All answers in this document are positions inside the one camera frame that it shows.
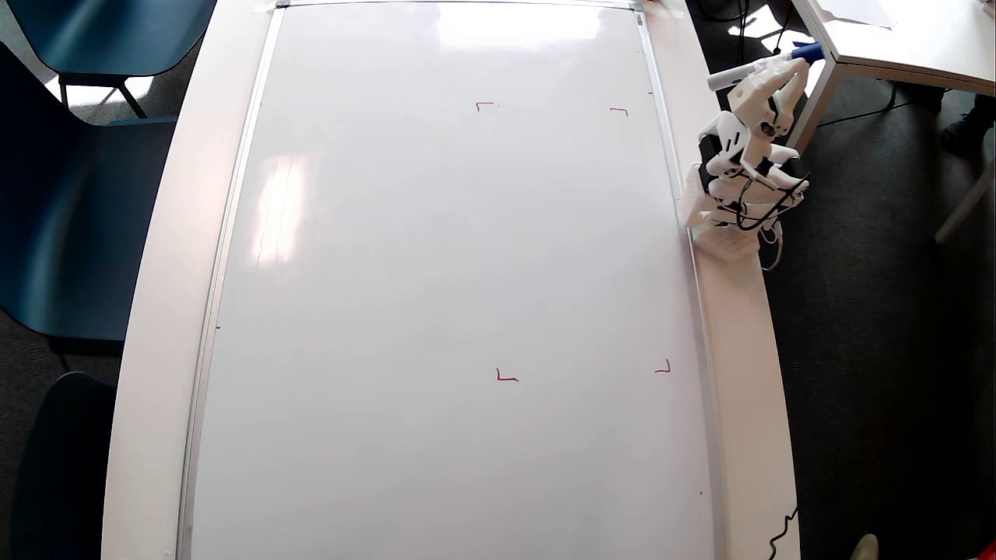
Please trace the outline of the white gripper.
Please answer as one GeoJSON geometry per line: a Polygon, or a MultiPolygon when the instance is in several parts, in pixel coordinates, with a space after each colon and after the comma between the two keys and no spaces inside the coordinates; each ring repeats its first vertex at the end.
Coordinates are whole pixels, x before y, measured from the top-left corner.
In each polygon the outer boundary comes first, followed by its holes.
{"type": "Polygon", "coordinates": [[[707,151],[701,164],[710,175],[767,175],[779,166],[773,139],[794,124],[794,108],[810,74],[807,61],[757,61],[727,96],[723,110],[700,132],[707,151]],[[768,110],[768,99],[775,110],[768,110]]]}

